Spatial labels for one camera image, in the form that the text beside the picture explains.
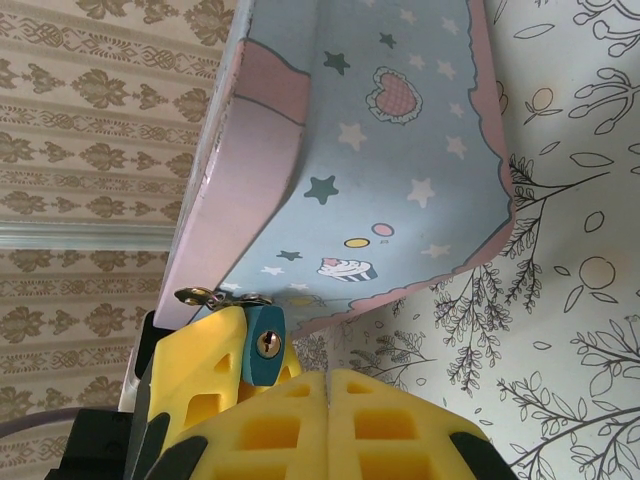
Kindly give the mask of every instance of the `patterned wallpaper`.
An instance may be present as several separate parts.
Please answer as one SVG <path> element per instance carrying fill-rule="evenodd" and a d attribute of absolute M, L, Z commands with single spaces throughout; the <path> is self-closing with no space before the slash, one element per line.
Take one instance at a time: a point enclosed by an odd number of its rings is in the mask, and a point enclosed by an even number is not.
<path fill-rule="evenodd" d="M 0 422 L 43 410 L 118 403 L 166 253 L 0 251 Z M 70 424 L 0 440 L 0 478 L 42 480 Z"/>
<path fill-rule="evenodd" d="M 0 221 L 175 225 L 234 6 L 0 0 Z M 166 260 L 0 250 L 0 422 L 116 404 Z M 42 480 L 69 428 L 0 440 L 0 478 Z"/>
<path fill-rule="evenodd" d="M 234 3 L 0 1 L 0 221 L 175 225 Z"/>

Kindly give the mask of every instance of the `yellow sponge block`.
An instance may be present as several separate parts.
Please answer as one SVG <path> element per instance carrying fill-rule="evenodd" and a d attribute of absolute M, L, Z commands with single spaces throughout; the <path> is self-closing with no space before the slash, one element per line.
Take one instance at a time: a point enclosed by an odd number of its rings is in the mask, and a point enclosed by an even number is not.
<path fill-rule="evenodd" d="M 273 387 L 182 433 L 208 445 L 191 480 L 326 480 L 324 374 Z"/>
<path fill-rule="evenodd" d="M 163 412 L 170 415 L 162 451 L 183 430 L 267 390 L 241 381 L 246 335 L 244 310 L 228 307 L 158 342 L 147 419 Z M 278 383 L 300 373 L 295 350 L 288 342 Z"/>
<path fill-rule="evenodd" d="M 456 432 L 486 440 L 473 423 L 418 397 L 351 370 L 332 372 L 331 480 L 475 480 L 449 440 Z"/>
<path fill-rule="evenodd" d="M 175 439 L 204 444 L 181 478 L 475 480 L 449 436 L 486 437 L 462 417 L 350 370 L 332 372 L 327 403 L 310 372 L 206 420 Z"/>

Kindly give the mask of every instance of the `pastel storage box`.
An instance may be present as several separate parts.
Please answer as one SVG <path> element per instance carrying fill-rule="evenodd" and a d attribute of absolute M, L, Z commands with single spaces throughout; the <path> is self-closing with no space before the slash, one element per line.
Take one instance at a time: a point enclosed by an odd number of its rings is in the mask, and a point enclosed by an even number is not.
<path fill-rule="evenodd" d="M 489 261 L 505 160 L 482 0 L 241 0 L 155 324 L 217 287 L 300 335 Z"/>

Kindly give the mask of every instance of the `black plastic part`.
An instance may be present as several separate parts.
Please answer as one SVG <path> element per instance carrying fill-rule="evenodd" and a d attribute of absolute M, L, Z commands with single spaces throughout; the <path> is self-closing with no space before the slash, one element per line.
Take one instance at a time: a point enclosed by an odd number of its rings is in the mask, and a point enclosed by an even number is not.
<path fill-rule="evenodd" d="M 151 357 L 153 357 L 153 352 L 156 350 L 156 344 L 164 337 L 173 333 L 173 330 L 153 326 L 155 313 L 156 312 L 152 310 L 144 316 L 142 333 L 140 334 L 140 344 L 138 345 L 138 356 L 136 357 L 136 363 L 133 368 L 137 378 L 142 378 L 144 375 L 147 365 L 149 365 Z"/>
<path fill-rule="evenodd" d="M 164 439 L 167 436 L 170 420 L 171 417 L 169 414 L 162 412 L 147 425 L 147 430 L 144 433 L 144 440 L 142 441 L 142 447 L 140 448 L 140 453 L 133 469 L 133 476 L 131 477 L 132 480 L 145 479 L 153 464 L 160 457 L 160 451 L 162 450 Z"/>
<path fill-rule="evenodd" d="M 517 480 L 509 465 L 491 443 L 467 432 L 450 436 L 476 480 Z"/>
<path fill-rule="evenodd" d="M 80 410 L 64 455 L 46 480 L 121 480 L 133 415 L 106 410 Z"/>
<path fill-rule="evenodd" d="M 151 361 L 147 365 L 147 369 L 138 384 L 136 404 L 133 411 L 133 423 L 131 426 L 131 437 L 129 438 L 129 451 L 127 452 L 127 463 L 124 468 L 124 480 L 132 480 L 133 478 L 133 471 L 138 463 L 140 449 L 142 448 L 142 443 L 144 442 L 144 437 L 147 432 L 152 371 L 153 357 L 151 357 Z"/>
<path fill-rule="evenodd" d="M 205 437 L 198 436 L 168 448 L 145 480 L 189 480 L 208 444 Z"/>

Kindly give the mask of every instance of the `white floral wallpaper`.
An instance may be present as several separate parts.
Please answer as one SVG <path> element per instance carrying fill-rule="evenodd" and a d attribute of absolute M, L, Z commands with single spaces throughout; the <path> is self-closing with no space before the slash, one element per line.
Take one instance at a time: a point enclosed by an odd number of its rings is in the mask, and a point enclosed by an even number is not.
<path fill-rule="evenodd" d="M 511 239 L 492 263 L 302 340 L 303 363 L 475 421 L 519 478 L 637 479 L 640 2 L 485 4 Z"/>

